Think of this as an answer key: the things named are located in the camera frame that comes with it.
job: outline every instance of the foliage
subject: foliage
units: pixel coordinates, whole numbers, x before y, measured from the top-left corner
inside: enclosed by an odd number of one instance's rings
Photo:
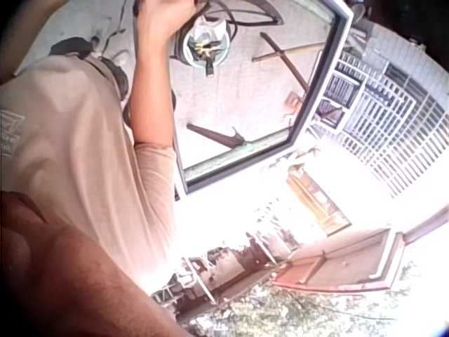
[[[394,290],[363,295],[302,293],[258,284],[189,328],[204,337],[386,336],[416,277],[417,266],[409,260]]]

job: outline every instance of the door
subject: door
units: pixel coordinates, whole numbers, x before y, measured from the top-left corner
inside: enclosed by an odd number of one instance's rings
[[[287,184],[328,237],[351,226],[343,212],[303,168],[290,172]]]
[[[345,230],[296,251],[274,284],[333,293],[389,289],[404,247],[402,233],[389,228]]]

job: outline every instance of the person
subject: person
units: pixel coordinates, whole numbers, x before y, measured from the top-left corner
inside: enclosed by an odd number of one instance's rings
[[[1,43],[2,282],[51,335],[183,336],[148,294],[179,258],[166,49],[194,0],[140,2],[134,144],[104,60],[53,53],[14,76],[63,4],[29,0]]]

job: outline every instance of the window frame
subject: window frame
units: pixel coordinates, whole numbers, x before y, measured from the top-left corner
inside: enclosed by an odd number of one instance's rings
[[[297,147],[297,139],[306,131],[307,126],[309,125],[311,118],[313,117],[314,112],[323,97],[326,86],[330,81],[330,77],[333,73],[340,53],[342,52],[349,28],[351,27],[353,16],[350,9],[341,0],[321,0],[321,2],[334,13],[335,19],[332,27],[330,28],[330,34],[326,40],[318,66],[314,72],[317,75],[312,79],[310,92],[304,99],[301,110],[295,120],[295,123],[291,126],[287,139],[272,147],[250,154],[245,158],[208,172],[198,178],[192,179],[191,181],[187,181],[185,178],[184,168],[182,166],[175,130],[175,137],[173,141],[173,147],[177,154],[175,188],[179,199],[183,199],[191,193],[208,187],[209,185],[228,178],[238,172],[244,171],[251,166],[260,164],[263,161],[280,157],[289,151],[293,151]]]

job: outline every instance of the skin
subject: skin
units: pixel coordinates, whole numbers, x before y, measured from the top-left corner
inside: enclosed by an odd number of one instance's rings
[[[170,37],[195,12],[193,0],[145,0],[137,18],[138,54],[130,98],[136,143],[173,146],[173,112],[167,66]]]
[[[21,8],[1,43],[3,51],[9,46],[0,56],[9,60],[0,62],[4,81],[63,2],[29,0]],[[194,10],[194,0],[141,3],[130,102],[136,143],[172,146],[166,47]],[[1,269],[4,291],[46,336],[188,336],[94,241],[23,194],[1,193]]]
[[[90,238],[1,193],[6,291],[45,336],[188,336]]]

